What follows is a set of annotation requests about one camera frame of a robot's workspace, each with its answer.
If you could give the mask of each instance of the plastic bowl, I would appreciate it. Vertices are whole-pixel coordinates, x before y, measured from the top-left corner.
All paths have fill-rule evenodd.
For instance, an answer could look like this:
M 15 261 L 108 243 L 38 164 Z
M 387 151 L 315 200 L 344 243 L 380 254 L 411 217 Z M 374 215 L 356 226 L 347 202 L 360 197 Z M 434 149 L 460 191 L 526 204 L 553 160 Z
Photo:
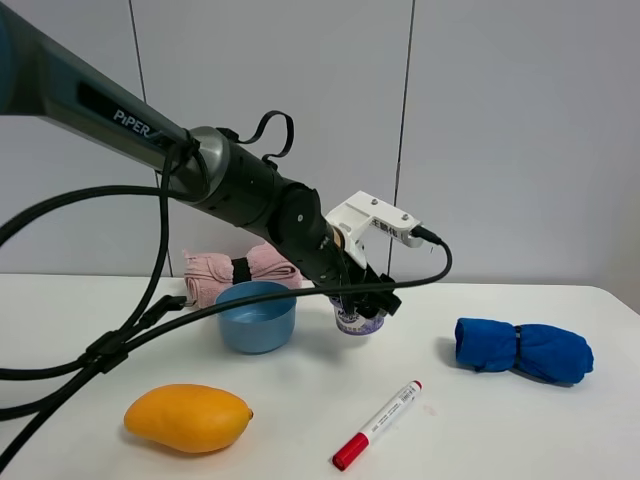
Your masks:
M 222 292 L 216 304 L 265 293 L 284 292 L 275 282 L 239 283 Z M 225 345 L 242 353 L 266 353 L 289 341 L 295 326 L 295 298 L 254 303 L 218 314 L 218 327 Z

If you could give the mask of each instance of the white table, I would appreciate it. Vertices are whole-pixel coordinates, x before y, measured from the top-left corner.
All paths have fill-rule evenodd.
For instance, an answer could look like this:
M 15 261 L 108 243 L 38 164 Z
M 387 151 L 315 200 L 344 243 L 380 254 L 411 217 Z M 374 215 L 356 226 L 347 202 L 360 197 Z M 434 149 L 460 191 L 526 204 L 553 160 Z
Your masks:
M 0 276 L 0 365 L 75 358 L 130 313 L 147 280 Z M 163 279 L 159 294 L 183 292 Z M 438 284 L 400 291 L 397 315 L 368 339 L 344 335 L 322 297 L 299 300 L 285 347 L 243 356 L 213 319 L 135 351 L 80 391 L 3 475 L 12 479 L 624 479 L 640 471 L 640 317 L 590 287 Z M 512 372 L 457 368 L 456 319 L 549 323 L 584 335 L 595 371 L 572 388 Z M 422 395 L 346 472 L 331 455 L 400 387 Z M 0 405 L 28 402 L 61 379 L 0 382 Z M 122 417 L 148 390 L 199 383 L 245 399 L 255 417 L 238 442 L 198 457 L 127 435 Z M 27 419 L 0 424 L 4 448 Z

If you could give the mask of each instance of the marker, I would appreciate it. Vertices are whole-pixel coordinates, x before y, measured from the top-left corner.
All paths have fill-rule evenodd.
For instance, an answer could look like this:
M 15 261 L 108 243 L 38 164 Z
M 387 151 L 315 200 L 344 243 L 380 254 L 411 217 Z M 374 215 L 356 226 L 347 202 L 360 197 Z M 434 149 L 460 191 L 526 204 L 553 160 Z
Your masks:
M 422 390 L 414 380 L 400 390 L 356 435 L 333 456 L 333 464 L 344 471 L 351 463 L 398 418 Z

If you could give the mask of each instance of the rolled pink towel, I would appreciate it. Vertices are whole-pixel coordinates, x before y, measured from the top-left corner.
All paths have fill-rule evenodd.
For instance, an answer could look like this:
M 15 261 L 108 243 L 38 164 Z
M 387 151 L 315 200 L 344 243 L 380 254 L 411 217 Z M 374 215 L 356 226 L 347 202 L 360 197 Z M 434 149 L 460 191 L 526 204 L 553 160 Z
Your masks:
M 187 268 L 184 279 L 189 296 L 198 308 L 213 305 L 223 291 L 235 283 L 269 280 L 288 288 L 300 288 L 302 275 L 291 262 L 268 243 L 253 247 L 247 256 L 231 260 L 221 253 L 184 252 Z

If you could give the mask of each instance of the rolled blue towel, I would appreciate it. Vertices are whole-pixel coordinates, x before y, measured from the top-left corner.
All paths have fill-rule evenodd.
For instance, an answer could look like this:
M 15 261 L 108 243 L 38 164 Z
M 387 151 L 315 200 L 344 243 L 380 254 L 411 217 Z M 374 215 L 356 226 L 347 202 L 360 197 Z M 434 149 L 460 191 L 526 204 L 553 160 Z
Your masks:
M 587 341 L 550 325 L 460 318 L 455 336 L 456 360 L 478 372 L 515 368 L 551 383 L 578 383 L 593 371 Z

